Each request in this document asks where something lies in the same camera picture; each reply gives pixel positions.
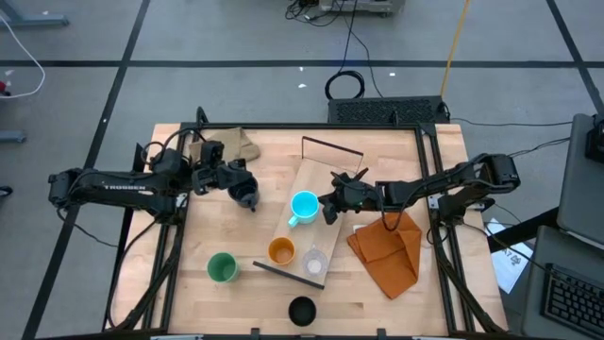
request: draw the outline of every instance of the yellow cable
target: yellow cable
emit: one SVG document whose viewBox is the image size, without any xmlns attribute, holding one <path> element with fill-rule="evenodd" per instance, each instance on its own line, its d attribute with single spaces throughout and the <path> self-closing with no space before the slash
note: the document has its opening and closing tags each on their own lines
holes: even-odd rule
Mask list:
<svg viewBox="0 0 604 340">
<path fill-rule="evenodd" d="M 455 32 L 455 38 L 453 39 L 453 46 L 451 46 L 449 58 L 446 60 L 445 78 L 443 78 L 443 85 L 441 85 L 441 98 L 445 98 L 446 82 L 449 80 L 449 70 L 451 69 L 451 61 L 453 60 L 453 56 L 455 56 L 457 42 L 460 39 L 461 28 L 463 27 L 463 22 L 465 21 L 465 13 L 468 11 L 469 6 L 470 0 L 465 0 L 465 3 L 463 4 L 463 11 L 461 12 L 460 21 L 457 23 L 457 31 Z"/>
</svg>

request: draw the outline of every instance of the black bowl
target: black bowl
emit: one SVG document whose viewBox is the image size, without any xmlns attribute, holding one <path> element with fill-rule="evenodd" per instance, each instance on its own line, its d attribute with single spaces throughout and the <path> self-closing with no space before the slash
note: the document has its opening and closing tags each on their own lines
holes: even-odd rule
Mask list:
<svg viewBox="0 0 604 340">
<path fill-rule="evenodd" d="M 290 320 L 300 327 L 309 326 L 317 316 L 317 307 L 308 297 L 296 297 L 290 303 Z"/>
</svg>

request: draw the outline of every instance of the table leg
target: table leg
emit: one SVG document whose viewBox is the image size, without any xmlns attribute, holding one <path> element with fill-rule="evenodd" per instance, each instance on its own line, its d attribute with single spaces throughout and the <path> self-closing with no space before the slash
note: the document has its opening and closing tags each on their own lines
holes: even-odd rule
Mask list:
<svg viewBox="0 0 604 340">
<path fill-rule="evenodd" d="M 11 0 L 0 0 L 0 10 L 3 11 L 11 27 L 18 26 L 67 26 L 69 20 L 60 14 L 24 15 Z"/>
</svg>

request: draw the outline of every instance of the tan towel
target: tan towel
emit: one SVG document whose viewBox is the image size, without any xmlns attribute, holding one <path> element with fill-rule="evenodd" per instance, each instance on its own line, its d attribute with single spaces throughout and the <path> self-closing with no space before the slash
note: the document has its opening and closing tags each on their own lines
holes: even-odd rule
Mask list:
<svg viewBox="0 0 604 340">
<path fill-rule="evenodd" d="M 209 137 L 210 141 L 219 141 L 225 145 L 223 160 L 231 162 L 236 159 L 245 159 L 250 162 L 260 156 L 260 148 L 249 140 L 245 131 L 240 127 L 220 130 Z M 191 143 L 189 151 L 194 162 L 199 160 L 203 142 Z"/>
</svg>

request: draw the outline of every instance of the metal frame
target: metal frame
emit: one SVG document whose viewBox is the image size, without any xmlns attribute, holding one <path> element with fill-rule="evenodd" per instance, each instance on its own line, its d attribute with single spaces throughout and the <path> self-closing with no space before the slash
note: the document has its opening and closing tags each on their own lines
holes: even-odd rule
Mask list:
<svg viewBox="0 0 604 340">
<path fill-rule="evenodd" d="M 421 173 L 422 173 L 422 178 L 425 178 L 427 176 L 429 176 L 429 170 L 428 170 L 428 156 L 427 156 L 427 152 L 426 152 L 426 147 L 424 144 L 424 135 L 428 136 L 429 142 L 430 142 L 430 147 L 432 149 L 432 157 L 434 159 L 434 165 L 435 165 L 435 169 L 437 172 L 441 172 L 443 171 L 443 163 L 442 163 L 442 159 L 441 159 L 441 153 L 440 153 L 440 147 L 438 145 L 438 139 L 436 136 L 436 129 L 434 124 L 404 124 L 404 125 L 398 125 L 398 126 L 394 126 L 394 125 L 382 125 L 382 124 L 374 124 L 374 125 L 358 125 L 358 124 L 329 124 L 329 123 L 321 123 L 321 124 L 314 124 L 314 123 L 306 123 L 306 124 L 296 124 L 296 123 L 207 123 L 207 118 L 205 118 L 205 116 L 203 116 L 203 118 L 200 120 L 202 121 L 202 125 L 203 128 L 208 128 L 208 129 L 221 129 L 221 128 L 250 128 L 250 129 L 359 129 L 359 130 L 363 130 L 363 129 L 394 129 L 394 130 L 407 130 L 407 131 L 413 131 L 414 136 L 415 136 L 415 141 L 417 143 L 417 151 L 418 151 L 418 158 L 419 158 L 419 162 L 420 162 L 420 169 L 421 169 Z M 200 125 L 199 123 L 181 123 L 180 127 L 181 128 L 198 128 Z M 179 150 L 182 150 L 185 146 L 185 139 L 186 137 L 179 137 L 178 139 L 178 145 L 177 148 Z M 134 165 L 133 168 L 134 169 L 140 169 L 141 167 L 141 161 L 140 161 L 140 154 L 142 152 L 142 148 L 140 145 L 137 145 L 137 151 L 136 151 L 136 155 L 135 155 L 135 161 L 134 161 Z M 435 253 L 438 252 L 443 252 L 443 246 L 442 246 L 442 238 L 440 235 L 440 230 L 437 228 L 438 226 L 438 220 L 437 220 L 437 216 L 433 213 L 429 213 L 428 210 L 428 214 L 429 214 L 429 221 L 430 221 L 430 226 L 433 227 L 432 230 L 432 237 L 435 243 L 439 243 L 438 246 L 434 247 Z M 131 222 L 131 217 L 132 217 L 132 211 L 125 211 L 125 215 L 124 215 L 124 221 L 123 221 L 123 225 L 122 225 L 122 235 L 120 238 L 120 247 L 118 250 L 118 257 L 121 256 L 121 253 L 123 252 L 123 249 L 126 245 L 126 238 L 127 238 L 127 234 L 129 232 L 129 228 L 130 228 L 130 222 Z M 183 219 L 183 223 L 179 224 L 176 226 L 176 236 L 175 236 L 175 243 L 176 240 L 179 239 L 180 241 L 182 240 L 182 237 L 184 236 L 184 228 L 185 228 L 186 223 L 184 222 Z M 156 252 L 156 257 L 154 260 L 154 268 L 153 268 L 153 274 L 152 274 L 152 279 L 156 278 L 159 272 L 159 268 L 161 267 L 161 263 L 163 262 L 163 252 L 165 250 L 166 247 L 166 242 L 168 239 L 168 229 L 170 227 L 169 226 L 162 226 L 161 227 L 161 231 L 159 233 L 159 239 L 158 239 L 158 250 Z M 463 268 L 462 268 L 462 264 L 461 264 L 461 254 L 459 252 L 459 244 L 457 241 L 457 236 L 455 234 L 455 231 L 452 229 L 449 231 L 449 245 L 450 245 L 450 257 L 452 259 L 452 262 L 455 266 L 456 272 L 458 273 L 458 275 L 460 276 L 460 279 L 464 281 L 463 278 Z M 455 319 L 455 311 L 453 309 L 453 301 L 451 298 L 451 292 L 450 292 L 450 287 L 449 287 L 449 279 L 446 276 L 444 270 L 438 266 L 438 272 L 439 272 L 439 283 L 441 286 L 441 295 L 443 297 L 443 308 L 445 311 L 445 321 L 446 321 L 446 326 L 447 326 L 447 332 L 448 332 L 448 336 L 455 336 L 455 337 L 462 337 L 464 339 L 513 339 L 513 338 L 517 338 L 517 339 L 537 339 L 537 338 L 529 338 L 529 337 L 516 337 L 513 335 L 509 335 L 509 334 L 500 334 L 500 333 L 483 333 L 483 332 L 475 332 L 475 328 L 474 328 L 474 318 L 471 314 L 471 312 L 469 311 L 469 309 L 467 308 L 467 306 L 465 306 L 465 304 L 463 303 L 463 301 L 461 302 L 461 306 L 462 306 L 462 311 L 463 311 L 463 323 L 465 326 L 465 330 L 464 331 L 459 331 L 457 329 L 457 325 L 456 325 L 456 319 Z M 161 339 L 161 337 L 163 335 L 167 335 L 168 334 L 168 329 L 169 329 L 169 325 L 170 325 L 170 317 L 171 317 L 171 312 L 172 312 L 172 308 L 173 308 L 173 303 L 174 303 L 174 293 L 175 293 L 175 289 L 176 289 L 176 276 L 177 276 L 177 269 L 178 266 L 176 265 L 174 267 L 174 270 L 170 273 L 170 275 L 167 278 L 167 285 L 166 285 L 166 292 L 165 292 L 165 299 L 164 299 L 164 303 L 162 306 L 162 310 L 161 310 L 161 315 L 160 315 L 160 326 L 159 328 L 151 328 L 151 324 L 152 324 L 152 319 L 153 319 L 153 311 L 154 311 L 154 303 L 150 303 L 150 305 L 147 307 L 147 310 L 145 311 L 143 317 L 142 317 L 142 328 L 140 330 L 131 330 L 131 331 L 104 331 L 102 330 L 99 333 L 95 333 L 95 334 L 84 334 L 84 335 L 74 335 L 74 336 L 67 336 L 67 337 L 60 337 L 61 339 L 74 339 L 74 340 L 79 340 L 79 339 L 119 339 L 119 338 L 124 338 L 124 339 L 149 339 L 150 336 L 152 339 Z M 386 340 L 386 339 L 414 339 L 416 337 L 414 336 L 388 336 L 386 334 L 386 331 L 384 329 L 376 329 L 377 332 L 377 337 L 375 335 L 368 335 L 368 336 L 344 336 L 344 335 L 337 335 L 337 336 L 323 336 L 323 335 L 313 335 L 310 336 L 310 338 L 313 339 L 323 339 L 323 340 L 342 340 L 342 339 L 378 339 L 378 340 Z M 197 338 L 202 338 L 203 339 L 300 339 L 300 338 L 304 338 L 307 335 L 261 335 L 260 334 L 260 329 L 251 329 L 250 330 L 250 334 L 190 334 L 190 335 L 182 335 L 179 336 L 177 339 L 182 338 L 182 340 L 188 340 L 188 339 L 194 339 L 195 336 L 197 336 Z"/>
<path fill-rule="evenodd" d="M 7 23 L 11 27 L 67 26 L 69 24 L 67 17 L 61 14 L 25 15 L 11 0 L 0 0 L 0 11 L 8 16 Z M 0 23 L 0 27 L 5 27 L 4 23 Z"/>
<path fill-rule="evenodd" d="M 193 122 L 193 123 L 181 123 L 180 125 L 181 128 L 196 128 L 198 127 L 198 123 Z M 436 138 L 436 133 L 435 133 L 435 128 L 434 125 L 422 125 L 421 127 L 417 124 L 404 124 L 404 125 L 398 125 L 398 126 L 393 126 L 393 125 L 383 125 L 383 124 L 325 124 L 325 123 L 305 123 L 305 124 L 297 124 L 297 123 L 204 123 L 203 124 L 203 128 L 250 128 L 250 129 L 275 129 L 275 128 L 280 128 L 280 129 L 399 129 L 399 130 L 411 130 L 414 132 L 415 135 L 415 141 L 417 142 L 417 152 L 418 152 L 418 157 L 419 157 L 419 162 L 420 162 L 420 168 L 421 168 L 421 172 L 422 172 L 422 177 L 425 178 L 427 176 L 429 176 L 429 171 L 428 171 L 428 158 L 426 155 L 426 148 L 424 145 L 424 133 L 426 132 L 426 130 L 428 131 L 428 135 L 429 135 L 429 141 L 430 141 L 430 146 L 432 149 L 432 157 L 434 158 L 434 164 L 436 167 L 436 171 L 437 172 L 441 172 L 443 171 L 443 163 L 442 163 L 442 159 L 441 159 L 441 154 L 440 154 L 440 147 L 438 146 L 438 140 Z M 181 145 L 181 141 L 178 141 L 178 147 L 181 148 L 183 145 Z M 436 228 L 437 226 L 437 221 L 435 219 L 434 215 L 430 215 L 430 225 L 434 228 L 432 228 L 432 230 L 438 230 Z M 165 238 L 161 237 L 162 233 L 160 234 L 160 238 L 159 238 L 159 244 L 158 247 L 165 247 Z M 441 241 L 441 236 L 440 233 L 438 231 L 433 232 L 432 234 L 435 240 L 435 242 L 439 242 Z M 462 270 L 462 266 L 461 266 L 461 254 L 459 252 L 459 245 L 457 243 L 457 236 L 455 235 L 455 233 L 452 233 L 449 235 L 449 243 L 451 245 L 451 249 L 450 249 L 450 253 L 451 253 L 451 257 L 453 259 L 454 265 L 456 266 L 456 269 L 458 271 Z M 157 256 L 159 254 L 156 254 L 156 259 L 154 260 L 154 267 L 155 265 L 160 261 Z M 438 271 L 439 271 L 439 282 L 441 285 L 441 294 L 443 295 L 443 305 L 444 305 L 444 309 L 445 309 L 445 319 L 446 319 L 446 324 L 447 324 L 447 330 L 449 333 L 452 332 L 456 332 L 457 331 L 457 327 L 455 324 L 455 316 L 454 316 L 454 310 L 453 310 L 453 302 L 452 302 L 452 298 L 451 298 L 451 292 L 450 292 L 450 288 L 449 288 L 449 282 L 448 282 L 448 278 L 446 277 L 445 272 L 443 271 L 443 269 L 439 266 L 438 267 Z M 460 277 L 463 280 L 463 273 L 460 273 Z M 163 306 L 163 311 L 161 314 L 161 328 L 167 330 L 168 326 L 169 326 L 169 322 L 170 322 L 170 310 L 172 308 L 172 302 L 173 302 L 173 298 L 174 298 L 174 285 L 171 287 L 170 284 L 168 285 L 168 290 L 166 291 L 166 296 L 165 296 L 165 300 L 164 300 L 164 306 Z M 474 319 L 472 318 L 471 313 L 469 312 L 469 310 L 467 309 L 467 307 L 462 304 L 462 308 L 464 310 L 463 313 L 463 318 L 464 318 L 464 324 L 466 325 L 466 330 L 472 332 L 474 330 Z M 143 323 L 143 326 L 148 326 L 150 325 L 150 319 L 153 315 L 152 311 L 148 311 L 147 314 L 145 314 L 146 316 L 146 323 Z M 209 338 L 212 335 L 206 335 L 204 334 L 204 338 Z M 221 334 L 221 335 L 215 335 L 215 336 L 228 336 L 229 338 L 236 338 L 237 336 L 235 335 L 226 335 L 226 334 Z M 242 335 L 242 338 L 249 338 L 249 335 Z M 359 338 L 359 339 L 363 339 L 363 338 L 375 338 L 375 337 L 354 337 L 354 338 Z M 410 339 L 411 337 L 396 337 L 396 338 L 401 338 L 401 339 Z"/>
</svg>

